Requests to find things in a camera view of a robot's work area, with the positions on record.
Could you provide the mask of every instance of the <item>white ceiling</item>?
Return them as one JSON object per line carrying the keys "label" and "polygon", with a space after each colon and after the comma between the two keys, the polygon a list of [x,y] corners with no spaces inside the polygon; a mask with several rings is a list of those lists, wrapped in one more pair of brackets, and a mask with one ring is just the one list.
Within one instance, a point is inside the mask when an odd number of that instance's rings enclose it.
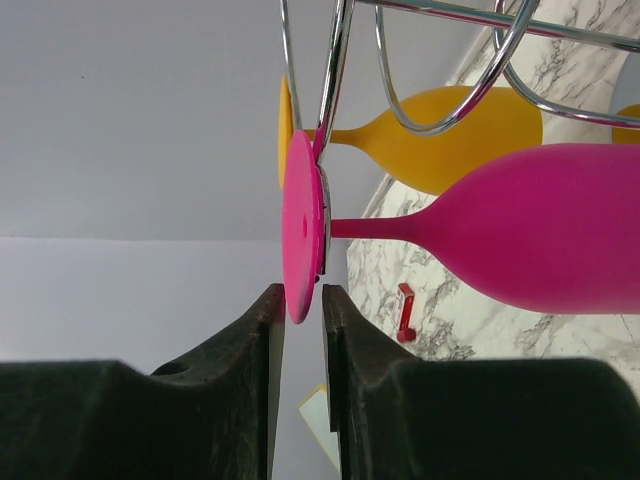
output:
{"label": "white ceiling", "polygon": [[[290,0],[308,126],[332,8]],[[478,31],[400,12],[387,30],[403,95],[442,84]],[[279,238],[277,0],[2,2],[0,65],[0,234]],[[337,126],[385,108],[373,9],[359,5]],[[334,213],[360,215],[382,172],[348,147],[325,165]]]}

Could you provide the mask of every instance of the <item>marble surface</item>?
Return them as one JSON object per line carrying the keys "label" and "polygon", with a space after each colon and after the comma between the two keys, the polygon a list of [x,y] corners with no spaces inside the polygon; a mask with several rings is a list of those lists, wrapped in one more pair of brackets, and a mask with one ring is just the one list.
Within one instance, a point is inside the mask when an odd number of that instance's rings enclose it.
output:
{"label": "marble surface", "polygon": [[[637,0],[542,0],[535,18],[638,38]],[[453,83],[473,84],[493,53],[487,45]],[[626,54],[527,35],[513,58],[518,74],[546,98],[608,111]],[[545,115],[544,142],[606,143],[609,130]],[[435,197],[394,182],[373,217],[406,215]],[[348,250],[349,291],[363,314],[395,338],[398,283],[416,298],[405,348],[426,359],[589,356],[606,360],[640,398],[640,315],[544,315],[496,302],[460,282],[428,252],[398,241],[356,240]]]}

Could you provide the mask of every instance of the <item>small hole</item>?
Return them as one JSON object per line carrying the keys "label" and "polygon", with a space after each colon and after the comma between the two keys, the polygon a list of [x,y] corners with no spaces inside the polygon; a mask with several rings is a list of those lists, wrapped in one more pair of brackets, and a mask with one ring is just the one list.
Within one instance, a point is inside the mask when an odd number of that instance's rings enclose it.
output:
{"label": "small hole", "polygon": [[177,375],[178,373],[184,373],[187,370],[189,370],[189,367],[182,362],[169,362],[158,367],[151,375],[156,377],[163,375]]}

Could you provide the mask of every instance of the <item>chrome wire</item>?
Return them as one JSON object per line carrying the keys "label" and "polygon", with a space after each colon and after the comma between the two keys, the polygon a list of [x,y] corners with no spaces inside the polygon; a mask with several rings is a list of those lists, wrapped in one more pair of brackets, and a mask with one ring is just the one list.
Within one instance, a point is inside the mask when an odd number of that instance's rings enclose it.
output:
{"label": "chrome wire", "polygon": [[[514,21],[511,15],[487,12],[462,5],[451,5],[434,0],[358,0],[359,3],[393,8],[407,12],[422,13],[449,20],[460,20],[476,25],[508,29]],[[593,32],[581,28],[532,20],[527,25],[527,33],[543,37],[572,40],[597,47],[615,48],[625,52],[640,53],[640,40],[634,38]]]}
{"label": "chrome wire", "polygon": [[291,113],[293,116],[293,129],[302,129],[302,116],[300,114],[300,101],[296,86],[296,73],[293,68],[293,54],[291,48],[291,28],[289,26],[288,0],[280,0],[280,21],[282,25],[282,46],[284,49],[284,63],[287,69],[287,83],[291,94]]}
{"label": "chrome wire", "polygon": [[333,26],[329,40],[329,51],[325,67],[322,100],[318,113],[318,124],[313,139],[313,153],[318,164],[322,163],[322,153],[329,143],[333,131],[336,106],[340,97],[340,86],[347,58],[349,32],[355,0],[336,0],[333,12]]}
{"label": "chrome wire", "polygon": [[527,25],[531,21],[533,14],[538,8],[540,0],[525,0],[516,13],[513,25],[509,28],[507,35],[502,42],[500,48],[495,52],[491,62],[484,70],[478,82],[471,89],[466,98],[446,117],[431,123],[421,125],[412,121],[405,113],[391,79],[389,68],[389,57],[387,54],[387,42],[384,30],[384,14],[382,7],[376,5],[376,39],[378,46],[378,61],[380,63],[380,71],[382,73],[382,81],[384,84],[385,94],[389,101],[389,106],[398,122],[415,135],[429,137],[446,132],[456,125],[460,120],[466,117],[480,103],[482,98],[487,94],[491,86],[496,82],[502,70],[509,63],[511,56],[526,33]]}
{"label": "chrome wire", "polygon": [[[504,0],[496,0],[495,9],[497,12],[502,13],[504,10]],[[493,45],[496,50],[499,50],[504,40],[504,34],[499,28],[494,29],[493,32]],[[518,76],[515,69],[508,62],[504,72],[502,72],[511,85],[511,87],[520,94],[527,102],[535,105],[543,112],[557,115],[559,117],[571,118],[574,120],[582,120],[590,123],[597,123],[599,125],[608,125],[611,127],[621,128],[640,128],[640,119],[634,117],[627,117],[624,115],[612,115],[609,113],[593,112],[590,110],[582,110],[579,108],[573,108],[560,103],[555,103],[550,100],[546,100],[533,90],[531,90],[526,83]]]}

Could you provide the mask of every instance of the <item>gray wall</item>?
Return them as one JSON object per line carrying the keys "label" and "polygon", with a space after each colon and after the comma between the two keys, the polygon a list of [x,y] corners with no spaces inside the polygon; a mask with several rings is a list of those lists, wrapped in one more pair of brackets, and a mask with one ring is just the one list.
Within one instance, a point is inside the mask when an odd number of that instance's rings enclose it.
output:
{"label": "gray wall", "polygon": [[[309,127],[332,9],[290,5]],[[342,128],[386,109],[373,9],[356,10]],[[387,28],[403,96],[444,83],[477,31],[400,12]],[[281,50],[277,0],[3,2],[0,234],[277,240]],[[342,146],[325,165],[336,216],[360,215],[382,171]]]}
{"label": "gray wall", "polygon": [[[325,280],[344,283],[345,245]],[[0,361],[121,358],[143,372],[190,350],[281,281],[280,243],[0,239]],[[337,479],[298,413],[325,382],[320,286],[288,321],[274,479]]]}

